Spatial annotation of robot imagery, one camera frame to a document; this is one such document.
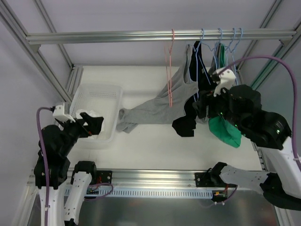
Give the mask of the white tank top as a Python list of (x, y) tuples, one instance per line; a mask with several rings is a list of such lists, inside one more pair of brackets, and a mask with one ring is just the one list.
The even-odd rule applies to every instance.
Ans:
[(86, 112), (87, 114), (89, 114), (91, 117), (101, 117), (99, 113), (96, 113), (94, 111), (84, 111), (83, 109), (79, 109), (76, 112), (76, 120), (82, 119), (82, 117), (80, 116), (81, 112)]

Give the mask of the blue hanger of grey top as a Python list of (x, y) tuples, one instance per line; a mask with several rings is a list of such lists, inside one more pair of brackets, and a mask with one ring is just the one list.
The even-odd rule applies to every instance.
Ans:
[(195, 41), (192, 46), (189, 74), (189, 83), (197, 82), (200, 91), (209, 90), (212, 87), (213, 82), (202, 58), (202, 42), (199, 40)]

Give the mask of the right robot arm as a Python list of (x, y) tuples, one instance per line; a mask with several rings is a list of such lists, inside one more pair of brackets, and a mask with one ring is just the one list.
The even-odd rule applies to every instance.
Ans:
[(198, 117), (220, 116), (258, 147), (263, 147), (275, 172), (248, 171), (218, 162), (200, 182), (220, 187), (232, 184), (256, 191), (272, 205), (288, 210), (301, 209), (301, 172), (295, 164), (292, 131), (278, 113), (261, 108), (261, 95), (247, 85), (223, 88), (218, 95), (211, 90), (199, 92), (193, 103)]

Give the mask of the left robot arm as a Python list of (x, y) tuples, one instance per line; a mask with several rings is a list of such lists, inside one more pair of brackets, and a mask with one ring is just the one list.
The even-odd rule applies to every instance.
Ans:
[(38, 161), (34, 168), (35, 185), (38, 188), (41, 204), (41, 225), (76, 226), (90, 184), (97, 181), (98, 173), (93, 161), (79, 161), (71, 178), (71, 192), (64, 200), (70, 161), (69, 152), (79, 138), (99, 135), (103, 117), (92, 117), (80, 113), (81, 118), (57, 125), (40, 126), (40, 115), (36, 114), (39, 134)]

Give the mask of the pink wire hanger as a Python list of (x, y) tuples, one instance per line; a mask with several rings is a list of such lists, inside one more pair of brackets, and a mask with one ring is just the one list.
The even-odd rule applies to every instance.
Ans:
[(172, 42), (171, 46), (166, 44), (164, 46), (164, 54), (165, 54), (165, 62), (166, 62), (166, 79), (167, 79), (167, 93), (168, 93), (168, 101), (169, 107), (173, 106), (173, 97), (172, 97), (172, 50), (174, 45), (174, 30), (172, 29)]

